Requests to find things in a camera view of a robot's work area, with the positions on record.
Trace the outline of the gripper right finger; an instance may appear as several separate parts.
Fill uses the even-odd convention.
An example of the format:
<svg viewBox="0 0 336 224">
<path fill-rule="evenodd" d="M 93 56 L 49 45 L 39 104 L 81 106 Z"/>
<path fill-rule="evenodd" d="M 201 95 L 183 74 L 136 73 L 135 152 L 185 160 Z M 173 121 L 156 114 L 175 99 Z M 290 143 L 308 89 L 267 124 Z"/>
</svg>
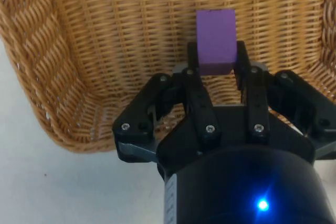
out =
<svg viewBox="0 0 336 224">
<path fill-rule="evenodd" d="M 237 42 L 234 73 L 249 144 L 304 151 L 310 160 L 335 159 L 335 104 L 326 96 L 291 70 L 271 74 L 251 63 L 243 41 Z"/>
</svg>

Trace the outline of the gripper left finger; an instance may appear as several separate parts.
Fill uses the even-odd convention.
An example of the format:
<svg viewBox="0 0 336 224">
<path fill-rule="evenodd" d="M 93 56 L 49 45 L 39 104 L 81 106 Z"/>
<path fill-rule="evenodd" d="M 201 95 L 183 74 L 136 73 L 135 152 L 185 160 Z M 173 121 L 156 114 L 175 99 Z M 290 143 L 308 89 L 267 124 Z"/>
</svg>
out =
<svg viewBox="0 0 336 224">
<path fill-rule="evenodd" d="M 125 162 L 176 162 L 219 145 L 221 129 L 198 67 L 197 43 L 187 44 L 187 66 L 172 75 L 157 73 L 113 123 L 118 157 Z M 184 117 L 162 140 L 155 127 L 174 106 Z"/>
</svg>

